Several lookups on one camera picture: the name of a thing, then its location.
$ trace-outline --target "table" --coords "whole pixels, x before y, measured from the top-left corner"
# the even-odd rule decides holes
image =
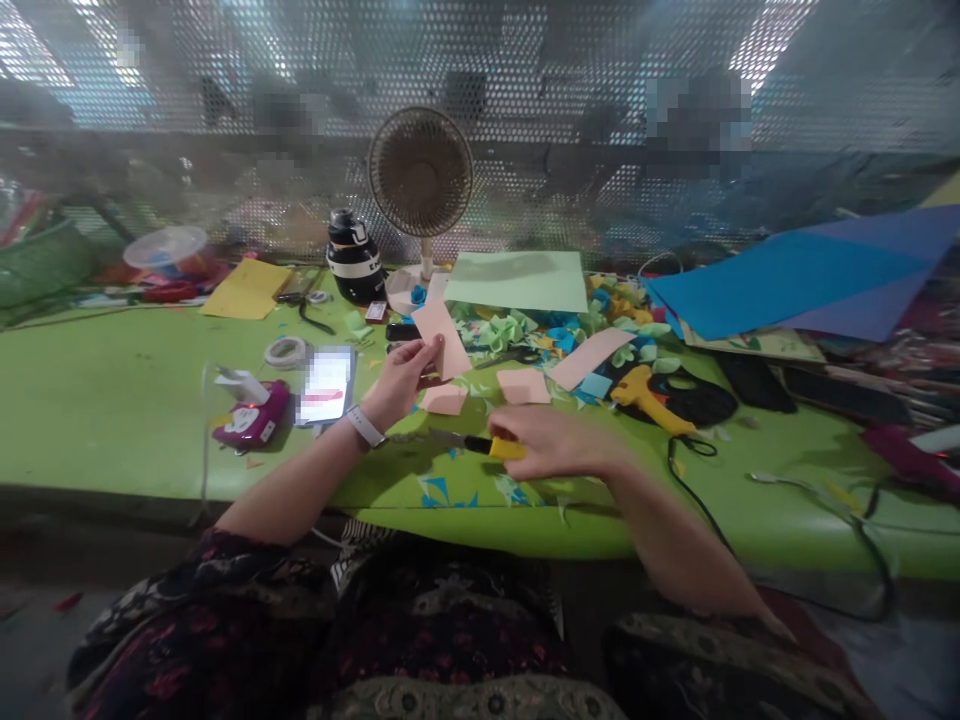
[[[323,289],[334,290],[333,279]],[[315,344],[344,344],[351,337],[342,322],[350,309],[337,297],[310,309],[332,325],[337,338],[302,323],[291,308],[267,319],[228,320],[195,309],[134,308],[117,314],[8,332],[0,337],[4,376],[3,473],[7,486],[82,491],[83,496],[128,496],[189,500],[200,493],[203,435],[212,418],[229,409],[230,400],[211,388],[204,409],[201,370],[208,360],[254,371],[262,379],[287,378],[299,389],[302,374],[283,374],[265,366],[266,346],[278,336],[299,335]],[[53,319],[89,316],[70,311]],[[378,374],[384,358],[383,327],[375,347],[359,358],[357,391]],[[682,355],[695,375],[726,385],[708,356],[667,345]],[[496,370],[472,371],[466,383],[493,392],[501,402]],[[575,401],[555,402],[578,412]],[[619,417],[607,409],[586,407],[581,415],[620,432],[662,481],[689,502],[668,477],[667,437],[657,427]],[[471,397],[458,418],[418,411],[395,432],[437,426],[481,433],[486,422],[483,398]],[[729,443],[717,441],[716,458],[684,449],[685,480],[702,497],[740,558],[753,567],[868,570],[869,557],[851,529],[794,488],[768,486],[748,472],[817,481],[829,479],[866,502],[874,483],[890,469],[858,438],[859,428],[829,412],[802,406],[795,415],[741,408],[756,417],[760,429],[734,422]],[[237,498],[257,479],[311,442],[309,430],[281,433],[265,452],[237,457],[211,447],[208,494],[211,500]],[[248,469],[251,464],[262,463]],[[526,488],[529,505],[508,507],[496,488],[502,466],[473,455],[451,457],[427,446],[391,443],[371,453],[341,487],[333,507],[367,522],[451,542],[553,558],[627,557],[630,541],[602,486],[587,481],[550,481]],[[424,487],[444,500],[430,478],[444,478],[449,503],[477,507],[425,509]],[[567,525],[554,506],[569,495],[585,503],[571,507]],[[887,544],[909,577],[960,579],[960,511],[909,492],[885,493],[876,515]]]

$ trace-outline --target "pink device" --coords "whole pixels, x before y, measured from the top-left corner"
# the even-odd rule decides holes
[[[270,392],[269,400],[263,405],[237,403],[230,422],[213,431],[213,439],[236,448],[237,455],[266,447],[290,400],[290,386],[283,380],[261,384]]]

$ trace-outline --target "yellow envelope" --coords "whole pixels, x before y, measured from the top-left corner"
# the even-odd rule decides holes
[[[276,306],[274,296],[293,270],[244,258],[200,308],[204,315],[263,320]]]

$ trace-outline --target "utility knife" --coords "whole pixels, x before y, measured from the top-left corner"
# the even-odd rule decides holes
[[[527,456],[525,445],[503,438],[481,438],[436,428],[430,428],[430,436],[447,447],[463,448],[481,455],[489,455],[497,460],[522,460]]]

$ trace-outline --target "watch strap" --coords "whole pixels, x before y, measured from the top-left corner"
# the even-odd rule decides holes
[[[373,423],[363,414],[363,410],[360,409],[359,405],[354,405],[347,410],[347,417],[350,419],[350,423],[356,431],[360,433],[360,436],[367,441],[367,444],[370,445],[372,449],[380,447],[387,441],[387,436],[373,426]]]

